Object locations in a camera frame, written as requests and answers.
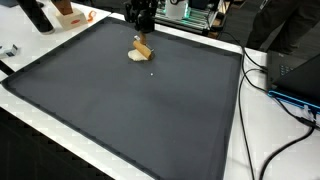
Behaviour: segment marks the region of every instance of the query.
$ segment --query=cable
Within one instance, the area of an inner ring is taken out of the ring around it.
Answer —
[[[277,98],[273,98],[276,102],[279,103],[279,105],[282,107],[282,109],[287,113],[289,114],[290,116],[292,116],[294,119],[296,119],[297,121],[299,121],[301,124],[304,124],[308,127],[311,127],[311,128],[315,128],[316,130],[320,130],[320,127],[314,122],[314,121],[310,121],[308,119],[305,119],[303,117],[298,117],[298,116],[295,116],[293,115],[285,106],[284,104]]]
[[[262,166],[262,170],[261,170],[261,173],[260,173],[260,176],[259,176],[259,180],[263,180],[263,176],[264,176],[264,173],[267,169],[267,166],[269,165],[269,163],[271,162],[271,160],[276,157],[279,153],[281,153],[283,150],[287,149],[288,147],[304,140],[304,139],[307,139],[309,136],[311,136],[311,134],[314,132],[314,128],[311,127],[309,129],[309,131],[307,132],[307,134],[305,134],[304,136],[296,139],[296,140],[293,140],[287,144],[285,144],[284,146],[282,146],[281,148],[279,148],[278,150],[276,150],[275,152],[273,152],[269,158],[264,162],[263,166]]]
[[[222,33],[225,33],[225,34],[228,34],[230,35],[240,46],[240,42],[238,40],[236,40],[236,38],[234,38],[234,36],[232,36],[230,33],[227,33],[227,32],[222,32]],[[246,145],[246,149],[247,149],[247,153],[248,153],[248,159],[249,159],[249,163],[250,163],[250,169],[251,169],[251,175],[252,175],[252,179],[254,180],[254,171],[253,171],[253,166],[252,166],[252,160],[251,160],[251,156],[250,156],[250,150],[249,150],[249,146],[248,146],[248,142],[247,142],[247,138],[246,138],[246,132],[245,132],[245,128],[244,128],[244,122],[243,122],[243,114],[242,114],[242,108],[241,108],[241,87],[242,87],[242,84],[243,84],[243,81],[244,79],[246,79],[249,84],[251,86],[253,86],[254,88],[256,89],[259,89],[260,91],[264,92],[264,93],[267,93],[266,90],[262,89],[262,88],[259,88],[257,86],[255,86],[254,84],[251,83],[251,81],[249,80],[249,78],[247,77],[247,74],[253,70],[256,70],[256,71],[260,71],[262,73],[266,73],[267,71],[267,68],[264,67],[264,66],[261,66],[259,64],[257,64],[256,62],[254,62],[250,57],[249,55],[247,54],[247,52],[245,51],[245,48],[243,46],[241,46],[241,49],[242,49],[242,72],[243,72],[243,77],[241,79],[241,83],[240,83],[240,87],[239,87],[239,95],[238,95],[238,103],[239,103],[239,111],[240,111],[240,119],[241,119],[241,125],[242,125],[242,131],[243,131],[243,134],[244,134],[244,138],[245,138],[245,145]],[[251,62],[253,62],[256,66],[260,67],[261,69],[250,69],[248,71],[244,71],[244,57],[245,55],[249,58],[249,60]],[[296,140],[293,140],[287,144],[285,144],[284,146],[282,146],[281,148],[279,148],[278,150],[274,151],[268,159],[266,159],[266,161],[264,162],[263,166],[262,166],[262,171],[260,173],[260,176],[259,176],[259,180],[263,180],[263,176],[264,176],[264,173],[269,165],[269,163],[271,162],[271,160],[276,157],[279,153],[281,153],[282,151],[284,151],[286,148],[308,138],[309,136],[312,135],[312,133],[314,132],[314,129],[320,129],[319,126],[317,126],[316,124],[316,121],[309,121],[303,117],[297,117],[295,115],[293,115],[284,105],[283,103],[277,99],[277,98],[274,98],[277,102],[279,102],[279,104],[281,105],[281,107],[292,117],[294,117],[297,121],[303,123],[304,125],[310,127],[309,131],[302,137],[296,139]]]
[[[242,108],[241,108],[241,87],[243,84],[243,81],[245,79],[245,77],[247,76],[247,74],[251,71],[260,71],[263,72],[263,70],[261,69],[250,69],[248,71],[245,72],[245,74],[243,75],[241,82],[240,82],[240,87],[239,87],[239,91],[238,91],[238,105],[239,105],[239,112],[240,112],[240,120],[241,120],[241,126],[242,126],[242,132],[243,132],[243,136],[244,136],[244,141],[245,141],[245,145],[246,145],[246,149],[247,149],[247,155],[248,155],[248,159],[249,159],[249,164],[250,164],[250,170],[251,170],[251,176],[252,176],[252,180],[255,180],[255,176],[254,176],[254,170],[253,170],[253,165],[252,165],[252,160],[251,160],[251,155],[250,155],[250,150],[249,150],[249,145],[248,145],[248,140],[247,140],[247,135],[246,135],[246,130],[244,127],[244,122],[243,122],[243,114],[242,114]]]
[[[232,34],[230,34],[228,32],[221,32],[221,33],[229,35],[242,48],[242,51],[244,52],[243,54],[245,54],[253,64],[255,64],[256,66],[258,66],[259,68],[261,68],[263,70],[266,70],[266,71],[268,70],[267,67],[261,66],[258,63],[256,63],[255,61],[253,61],[252,58],[248,55],[248,53],[245,50],[245,48],[240,44],[240,41],[238,41]]]

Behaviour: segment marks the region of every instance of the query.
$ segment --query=black mat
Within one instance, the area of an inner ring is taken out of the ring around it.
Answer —
[[[0,107],[1,180],[114,180]]]
[[[4,87],[154,178],[222,179],[240,55],[160,32],[153,61],[107,18],[11,75]]]
[[[16,0],[0,0],[0,5],[11,8],[11,7],[17,6],[18,2]]]

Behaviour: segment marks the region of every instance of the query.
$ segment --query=electronic equipment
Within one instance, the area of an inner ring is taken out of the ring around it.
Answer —
[[[135,29],[142,33],[154,31],[158,0],[131,0],[125,3],[125,20],[135,23]]]
[[[165,16],[168,19],[182,20],[187,16],[189,0],[166,0]]]
[[[166,1],[160,0],[155,16],[155,22],[201,35],[208,35],[209,32],[215,31],[214,29],[216,28],[212,28],[212,24],[216,18],[221,19],[222,23],[219,27],[224,26],[226,15],[217,11],[218,7],[222,5],[223,0],[215,0],[215,4],[206,3],[206,7],[203,9],[194,8],[194,6],[191,6],[192,2],[195,1],[189,0],[190,4],[185,11],[184,18],[172,19],[166,15]]]
[[[268,95],[320,114],[320,54],[310,60],[268,52]]]

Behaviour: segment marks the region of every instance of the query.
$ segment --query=wooden block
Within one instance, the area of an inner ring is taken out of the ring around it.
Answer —
[[[62,28],[66,31],[84,24],[88,24],[83,12],[81,12],[77,8],[74,8],[73,13],[68,15],[62,15],[59,11],[57,11],[56,18],[58,19]]]
[[[133,46],[148,60],[152,59],[152,51],[145,45],[141,44],[139,41],[135,40]]]
[[[59,1],[52,0],[52,3],[63,15],[68,15],[73,13],[70,0],[59,0]]]

